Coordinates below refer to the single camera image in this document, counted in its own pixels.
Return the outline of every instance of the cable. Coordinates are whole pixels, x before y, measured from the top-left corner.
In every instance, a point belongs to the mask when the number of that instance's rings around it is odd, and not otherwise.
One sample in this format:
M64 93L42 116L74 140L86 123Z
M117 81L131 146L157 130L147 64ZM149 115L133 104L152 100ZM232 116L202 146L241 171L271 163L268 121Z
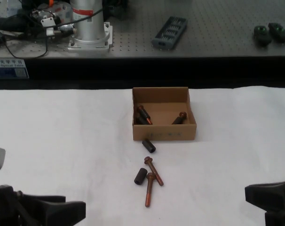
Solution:
M2 35L4 35L4 34L2 34L2 33L0 33L0 40L2 41L2 43L3 43L3 44L5 45L5 47L7 48L8 52L9 52L14 58L26 60L26 59L35 59L35 58L43 57L46 53L48 53L48 37L47 37L47 34L46 34L46 29L43 27L42 24L39 24L39 23L37 23L36 21L32 20L32 19L31 19L28 15L26 15L26 14L16 14L16 15L10 16L10 17L8 17L1 25L4 25L4 23L8 22L8 20L10 20L11 18L14 18L14 17L16 17L16 16L25 16L25 17L27 17L31 22L33 22L34 24L37 24L38 26L40 26L40 27L43 28L44 34L45 34L45 52L42 53L41 55L35 56L35 57L18 57L18 56L15 56L15 55L12 53L12 51L9 49L7 43L6 43L4 40L2 40L1 37L2 37Z
M28 15L25 15L25 14L16 14L16 15L13 15L13 16L8 17L1 25L3 25L3 24L4 24L5 22L7 22L9 19L11 19L11 18L13 18L13 17L15 17L15 16L25 16L25 17L27 17L30 21L32 21L34 24L37 24L37 25L39 25L40 27L43 28L44 34L45 34L45 52L44 52L43 54L39 55L39 56L36 56L36 57L25 57L25 58L17 57L17 56L15 56L15 55L12 53L12 51L9 49L9 47L7 46L7 43L6 43L5 41L3 41L2 39L1 39L1 41L2 41L2 43L5 45L5 47L7 48L8 52L9 52L14 58L17 58L17 59L35 59L35 58L43 57L43 56L46 55L47 52L48 52L48 38L51 38L51 37L48 37L47 34L46 34L46 29L47 29L47 28L58 28L58 27L63 26L63 25L69 25L69 24L79 23L79 22L81 22L81 21L90 19L90 18L92 18L92 17L98 15L99 13L101 13L101 12L103 11L104 8L105 8L105 7L103 7L102 9L100 9L100 10L98 10L98 11L96 11L96 12L93 13L92 15L87 16L87 17L84 17L84 18L82 18L82 19L75 20L75 21L71 21L71 22L67 22L67 23L61 23L61 24L57 24L57 25L53 25L53 26L47 26L47 27L44 27L43 25L41 25L41 24L35 22L35 21L32 20Z

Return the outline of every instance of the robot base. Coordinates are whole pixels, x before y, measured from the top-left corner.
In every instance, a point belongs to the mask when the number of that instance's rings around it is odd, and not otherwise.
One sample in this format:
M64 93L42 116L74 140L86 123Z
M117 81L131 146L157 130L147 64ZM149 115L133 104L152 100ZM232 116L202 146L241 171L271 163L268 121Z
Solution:
M71 39L68 45L69 51L93 51L93 52L108 52L109 48L113 44L113 28L110 26L109 22L104 22L104 29L106 37L102 40L96 41L80 41L76 39Z

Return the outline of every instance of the black rubber spacer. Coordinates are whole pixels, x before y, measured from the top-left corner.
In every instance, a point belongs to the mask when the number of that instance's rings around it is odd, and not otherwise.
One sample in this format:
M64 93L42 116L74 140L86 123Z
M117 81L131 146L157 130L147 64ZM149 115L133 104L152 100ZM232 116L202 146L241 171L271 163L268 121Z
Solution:
M148 171L145 168L141 168L134 179L134 183L141 185L143 183L143 180L146 178L147 173Z
M141 115L141 117L142 117L143 119L145 119L145 120L151 118L145 109L138 109L138 113L139 113L139 114Z
M182 124L183 123L183 118L182 117L177 117L175 121L172 123L172 125L177 125L177 124Z
M138 116L136 118L136 123L141 124L141 125L148 125L147 121L145 119L143 119L141 116Z
M144 145L145 148L147 148L147 150L150 153L153 153L156 150L156 147L151 143L151 141L149 141L148 139L144 139L142 141L142 144Z

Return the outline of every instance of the bolt head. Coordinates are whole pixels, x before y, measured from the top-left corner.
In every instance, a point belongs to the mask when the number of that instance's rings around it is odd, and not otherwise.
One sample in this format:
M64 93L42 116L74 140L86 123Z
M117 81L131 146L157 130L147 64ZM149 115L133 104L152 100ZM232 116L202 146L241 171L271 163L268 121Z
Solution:
M140 105L140 106L137 107L137 109L138 109L138 110L142 110L142 109L143 109L143 106Z
M154 173L148 173L147 175L146 175L146 178L147 179L149 179L149 178L155 178L155 176L154 176Z
M150 162L152 162L153 161L153 159L151 158L151 157L145 157L144 158L144 164L146 164L147 165L147 161L150 161Z
M186 112L180 112L180 113L179 113L179 116L180 116L180 117L183 116L184 118L186 118Z

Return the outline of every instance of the open cardboard box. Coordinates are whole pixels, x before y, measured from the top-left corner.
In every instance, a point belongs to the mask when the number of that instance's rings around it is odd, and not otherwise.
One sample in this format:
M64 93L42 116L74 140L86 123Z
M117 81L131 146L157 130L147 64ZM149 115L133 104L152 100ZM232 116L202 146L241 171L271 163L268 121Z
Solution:
M193 140L197 124L190 108L188 87L133 88L133 140ZM139 125L137 107L143 105L153 125ZM181 125L172 125L180 112L187 113Z

